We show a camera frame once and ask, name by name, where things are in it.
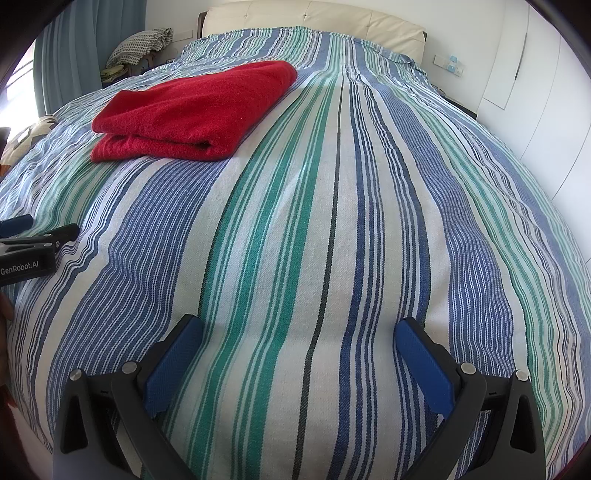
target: blue and green striped blanket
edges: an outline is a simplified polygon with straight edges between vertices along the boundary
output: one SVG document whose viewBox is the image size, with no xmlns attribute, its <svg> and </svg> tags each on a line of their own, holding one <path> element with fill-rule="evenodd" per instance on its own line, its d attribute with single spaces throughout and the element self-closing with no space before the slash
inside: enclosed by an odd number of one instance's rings
<svg viewBox="0 0 591 480">
<path fill-rule="evenodd" d="M 117 91 L 263 59 L 298 79 L 232 158 L 90 162 L 90 122 Z M 55 275 L 5 289 L 12 392 L 49 448 L 71 369 L 141 359 L 185 313 L 204 344 L 161 421 L 201 480 L 399 478 L 441 421 L 392 351 L 410 315 L 460 362 L 530 372 L 549 478 L 591 434 L 591 282 L 573 237 L 408 57 L 239 30 L 57 117 L 0 184 L 0 218 L 31 213 L 29 234 L 82 229 Z"/>
</svg>

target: cream leather headboard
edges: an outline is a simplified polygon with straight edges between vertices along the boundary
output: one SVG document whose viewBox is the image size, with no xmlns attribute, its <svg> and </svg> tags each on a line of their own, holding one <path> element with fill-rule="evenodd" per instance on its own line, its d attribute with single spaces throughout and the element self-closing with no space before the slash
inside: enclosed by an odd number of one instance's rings
<svg viewBox="0 0 591 480">
<path fill-rule="evenodd" d="M 251 0 L 211 7 L 203 36 L 241 28 L 309 27 L 374 41 L 417 63 L 423 59 L 424 28 L 375 10 L 304 0 Z"/>
</svg>

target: wardrobe handle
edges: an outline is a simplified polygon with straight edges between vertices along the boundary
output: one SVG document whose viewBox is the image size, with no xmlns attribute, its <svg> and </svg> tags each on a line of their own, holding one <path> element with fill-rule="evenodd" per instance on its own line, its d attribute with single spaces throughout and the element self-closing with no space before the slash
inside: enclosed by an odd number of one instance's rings
<svg viewBox="0 0 591 480">
<path fill-rule="evenodd" d="M 525 32 L 525 38 L 523 39 L 523 48 L 521 49 L 521 57 L 519 57 L 519 65 L 517 65 L 517 71 L 515 72 L 514 80 L 517 80 L 519 71 L 521 70 L 521 62 L 523 61 L 523 54 L 525 53 L 525 43 L 527 42 L 527 32 Z"/>
</svg>

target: red towel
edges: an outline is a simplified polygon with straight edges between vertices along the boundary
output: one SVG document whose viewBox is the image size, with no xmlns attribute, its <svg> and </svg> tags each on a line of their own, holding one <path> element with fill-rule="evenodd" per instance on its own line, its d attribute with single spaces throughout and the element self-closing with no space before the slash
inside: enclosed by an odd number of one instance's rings
<svg viewBox="0 0 591 480">
<path fill-rule="evenodd" d="M 296 77 L 286 61 L 260 61 L 171 80 L 142 92 L 122 90 L 92 122 L 95 132 L 107 135 L 90 157 L 227 158 Z"/>
</svg>

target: blue curtain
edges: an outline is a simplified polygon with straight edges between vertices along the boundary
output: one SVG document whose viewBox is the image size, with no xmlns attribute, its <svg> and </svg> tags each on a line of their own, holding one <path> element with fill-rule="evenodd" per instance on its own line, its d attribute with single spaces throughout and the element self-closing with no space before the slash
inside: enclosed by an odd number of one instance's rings
<svg viewBox="0 0 591 480">
<path fill-rule="evenodd" d="M 145 30 L 146 0 L 74 0 L 35 41 L 39 116 L 99 90 L 100 71 L 119 43 Z"/>
</svg>

